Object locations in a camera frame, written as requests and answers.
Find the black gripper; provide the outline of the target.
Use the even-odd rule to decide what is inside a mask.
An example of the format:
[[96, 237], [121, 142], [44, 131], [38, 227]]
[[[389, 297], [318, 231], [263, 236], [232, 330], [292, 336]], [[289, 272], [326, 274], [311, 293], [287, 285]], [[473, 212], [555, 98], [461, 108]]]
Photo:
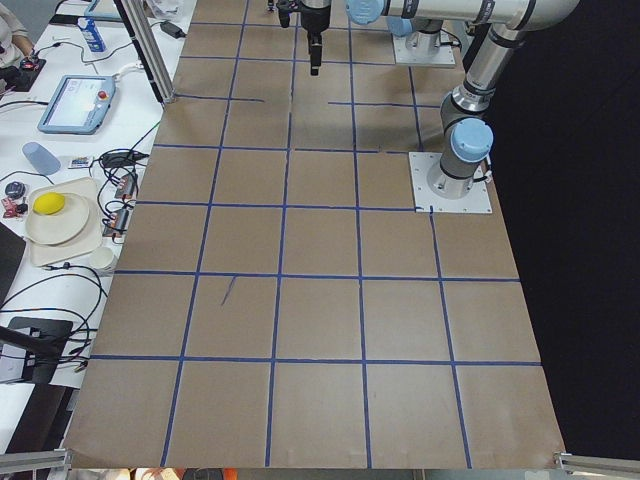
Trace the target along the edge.
[[[310, 75], [318, 76], [322, 65], [322, 33], [329, 28], [331, 0], [299, 0], [301, 26], [308, 32], [307, 45], [310, 59]], [[282, 28], [290, 26], [291, 14], [295, 12], [294, 0], [277, 2], [278, 18]]]

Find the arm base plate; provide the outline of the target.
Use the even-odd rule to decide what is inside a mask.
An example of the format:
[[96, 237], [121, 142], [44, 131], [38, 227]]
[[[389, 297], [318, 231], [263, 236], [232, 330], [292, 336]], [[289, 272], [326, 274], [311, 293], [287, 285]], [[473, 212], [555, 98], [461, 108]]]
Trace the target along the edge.
[[437, 34], [413, 32], [392, 39], [398, 65], [449, 69], [456, 66], [451, 38], [443, 31]]
[[416, 212], [491, 214], [492, 206], [482, 167], [467, 179], [454, 179], [441, 170], [438, 152], [410, 152], [410, 174]]

